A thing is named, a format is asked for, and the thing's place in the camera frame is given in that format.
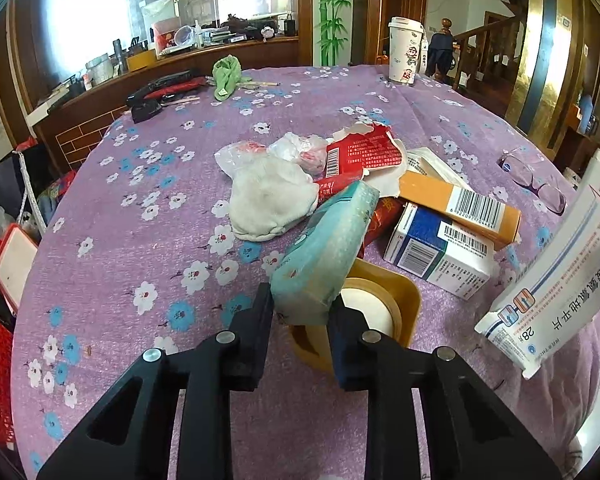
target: teal tissue package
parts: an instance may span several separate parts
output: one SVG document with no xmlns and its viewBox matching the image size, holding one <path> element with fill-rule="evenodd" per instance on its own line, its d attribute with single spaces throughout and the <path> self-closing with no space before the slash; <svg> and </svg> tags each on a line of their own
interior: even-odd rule
<svg viewBox="0 0 600 480">
<path fill-rule="evenodd" d="M 379 191 L 361 180 L 332 196 L 309 218 L 271 277 L 277 313 L 289 325 L 325 325 L 356 259 Z"/>
</svg>

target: paper cup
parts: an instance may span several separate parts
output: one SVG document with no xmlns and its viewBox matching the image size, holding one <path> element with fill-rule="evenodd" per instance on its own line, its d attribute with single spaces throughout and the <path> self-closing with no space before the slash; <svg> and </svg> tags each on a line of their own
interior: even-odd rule
<svg viewBox="0 0 600 480">
<path fill-rule="evenodd" d="M 422 25 L 406 18 L 389 23 L 389 79 L 413 84 L 418 72 Z"/>
</svg>

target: wooden door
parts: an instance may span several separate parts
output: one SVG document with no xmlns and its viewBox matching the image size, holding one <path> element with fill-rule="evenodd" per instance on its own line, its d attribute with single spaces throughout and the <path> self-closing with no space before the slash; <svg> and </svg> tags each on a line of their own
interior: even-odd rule
<svg viewBox="0 0 600 480">
<path fill-rule="evenodd" d="M 389 54 L 389 22 L 394 16 L 409 18 L 424 24 L 427 15 L 427 0 L 381 0 L 380 34 L 378 56 Z"/>
</svg>

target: silver rivet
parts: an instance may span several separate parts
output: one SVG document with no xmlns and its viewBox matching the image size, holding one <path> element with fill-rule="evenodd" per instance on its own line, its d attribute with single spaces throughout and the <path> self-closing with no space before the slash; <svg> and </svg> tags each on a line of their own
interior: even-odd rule
<svg viewBox="0 0 600 480">
<path fill-rule="evenodd" d="M 216 341 L 222 345 L 226 345 L 235 339 L 235 334 L 230 330 L 224 330 L 216 336 Z"/>
<path fill-rule="evenodd" d="M 144 351 L 144 354 L 142 354 L 142 359 L 148 363 L 153 363 L 154 361 L 160 359 L 161 355 L 162 352 L 160 352 L 159 348 L 149 348 L 148 350 Z"/>
<path fill-rule="evenodd" d="M 365 343 L 377 343 L 382 339 L 382 336 L 376 330 L 367 330 L 362 335 L 362 341 Z"/>
<path fill-rule="evenodd" d="M 451 359 L 456 357 L 456 351 L 448 346 L 441 346 L 436 350 L 436 354 L 443 361 L 451 361 Z"/>
</svg>

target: tablecloth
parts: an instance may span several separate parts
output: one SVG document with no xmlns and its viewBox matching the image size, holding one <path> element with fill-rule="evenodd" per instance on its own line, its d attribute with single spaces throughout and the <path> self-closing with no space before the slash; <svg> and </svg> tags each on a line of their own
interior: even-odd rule
<svg viewBox="0 0 600 480">
<path fill-rule="evenodd" d="M 222 103 L 207 89 L 144 123 L 127 114 L 111 125 L 60 203 L 20 306 L 11 394 L 28 478 L 145 349 L 193 348 L 247 308 L 301 228 L 262 244 L 237 240 L 231 180 L 214 153 L 286 132 L 327 137 L 357 120 L 390 124 L 407 148 L 429 147 L 476 191 L 522 211 L 518 240 L 496 254 L 494 276 L 470 301 L 410 275 L 422 293 L 411 346 L 455 348 L 562 462 L 600 383 L 600 313 L 528 381 L 474 325 L 560 221 L 497 165 L 502 150 L 518 148 L 537 182 L 551 179 L 568 202 L 574 192 L 504 120 L 423 76 L 413 86 L 387 82 L 383 69 L 249 70 L 280 85 L 239 89 Z M 365 259 L 398 270 L 382 260 L 385 246 L 378 240 Z M 342 392 L 302 364 L 274 321 L 260 387 L 232 394 L 232 439 L 239 479 L 362 478 L 366 394 Z"/>
</svg>

